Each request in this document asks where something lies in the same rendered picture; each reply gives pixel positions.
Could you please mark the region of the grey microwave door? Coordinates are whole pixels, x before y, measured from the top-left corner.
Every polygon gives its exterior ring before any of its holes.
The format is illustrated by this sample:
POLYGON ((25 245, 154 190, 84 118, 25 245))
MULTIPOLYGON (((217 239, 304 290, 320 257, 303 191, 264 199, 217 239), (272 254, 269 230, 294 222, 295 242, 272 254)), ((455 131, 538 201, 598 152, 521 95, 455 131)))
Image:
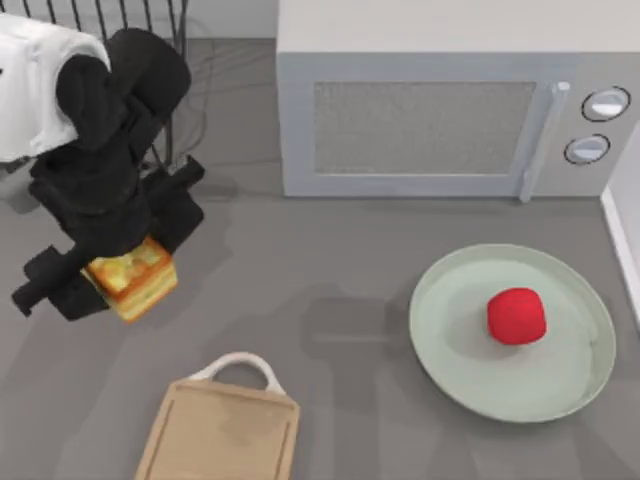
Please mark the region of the grey microwave door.
POLYGON ((281 53, 291 197, 518 197, 547 88, 572 64, 532 53, 281 53))

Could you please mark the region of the toasted yellow sandwich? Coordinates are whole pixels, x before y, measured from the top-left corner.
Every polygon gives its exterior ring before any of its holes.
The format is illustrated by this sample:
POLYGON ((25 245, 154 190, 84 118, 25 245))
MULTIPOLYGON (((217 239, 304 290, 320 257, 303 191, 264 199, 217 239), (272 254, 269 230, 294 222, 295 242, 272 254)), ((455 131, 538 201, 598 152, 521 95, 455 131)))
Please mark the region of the toasted yellow sandwich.
POLYGON ((135 322, 177 285, 171 254, 152 237, 119 257, 98 257, 84 277, 124 322, 135 322))

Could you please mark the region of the small round microwave knob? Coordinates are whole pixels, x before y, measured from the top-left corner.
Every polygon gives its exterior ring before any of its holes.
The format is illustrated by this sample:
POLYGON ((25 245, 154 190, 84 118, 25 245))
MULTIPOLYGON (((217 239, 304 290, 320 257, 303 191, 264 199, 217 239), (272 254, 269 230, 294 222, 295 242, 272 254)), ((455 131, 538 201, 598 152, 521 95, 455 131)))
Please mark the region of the small round microwave knob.
POLYGON ((594 134, 572 140, 564 150, 564 157, 574 165, 589 165, 601 160, 609 149, 609 139, 604 135, 594 134))

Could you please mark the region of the pale grey microwave oven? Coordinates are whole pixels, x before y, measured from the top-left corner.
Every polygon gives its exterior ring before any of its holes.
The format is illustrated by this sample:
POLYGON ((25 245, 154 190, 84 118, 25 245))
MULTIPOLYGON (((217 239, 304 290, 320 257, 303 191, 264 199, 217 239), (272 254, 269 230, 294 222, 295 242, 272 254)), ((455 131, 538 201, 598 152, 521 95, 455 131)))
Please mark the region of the pale grey microwave oven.
POLYGON ((572 64, 561 120, 535 197, 597 197, 640 130, 640 0, 280 0, 281 53, 532 53, 572 64), (616 119, 582 115, 593 92, 618 86, 631 104, 616 119), (574 165, 574 139, 606 136, 598 162, 574 165))

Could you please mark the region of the pale green plate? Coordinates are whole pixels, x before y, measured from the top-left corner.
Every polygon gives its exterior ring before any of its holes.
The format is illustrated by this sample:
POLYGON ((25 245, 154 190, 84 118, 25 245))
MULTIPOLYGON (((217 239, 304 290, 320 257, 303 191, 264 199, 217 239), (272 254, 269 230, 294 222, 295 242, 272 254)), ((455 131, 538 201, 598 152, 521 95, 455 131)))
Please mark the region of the pale green plate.
POLYGON ((422 367, 452 400, 519 424, 588 405, 617 353, 611 315, 594 288, 561 260, 512 244, 469 246, 432 264, 411 296, 409 335, 422 367), (547 331, 528 345, 505 345, 489 333, 489 301, 513 287, 542 301, 547 331))

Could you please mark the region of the red apple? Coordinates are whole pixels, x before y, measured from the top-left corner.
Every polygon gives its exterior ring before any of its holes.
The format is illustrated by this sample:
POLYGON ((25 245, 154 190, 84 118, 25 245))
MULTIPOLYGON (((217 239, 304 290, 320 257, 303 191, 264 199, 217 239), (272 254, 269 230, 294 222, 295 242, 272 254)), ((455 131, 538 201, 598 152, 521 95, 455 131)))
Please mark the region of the red apple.
POLYGON ((487 303, 487 328, 504 345, 520 346, 540 340, 547 332, 544 304, 530 288, 503 290, 487 303))

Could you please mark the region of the large round microwave knob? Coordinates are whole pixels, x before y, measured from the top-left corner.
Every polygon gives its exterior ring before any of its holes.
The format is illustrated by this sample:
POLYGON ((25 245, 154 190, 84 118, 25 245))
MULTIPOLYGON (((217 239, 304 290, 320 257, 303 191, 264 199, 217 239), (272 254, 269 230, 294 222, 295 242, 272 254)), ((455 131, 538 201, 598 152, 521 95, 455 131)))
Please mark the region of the large round microwave knob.
POLYGON ((614 86, 591 93, 582 103, 583 117, 594 123, 608 122, 621 116, 631 104, 631 95, 614 86))

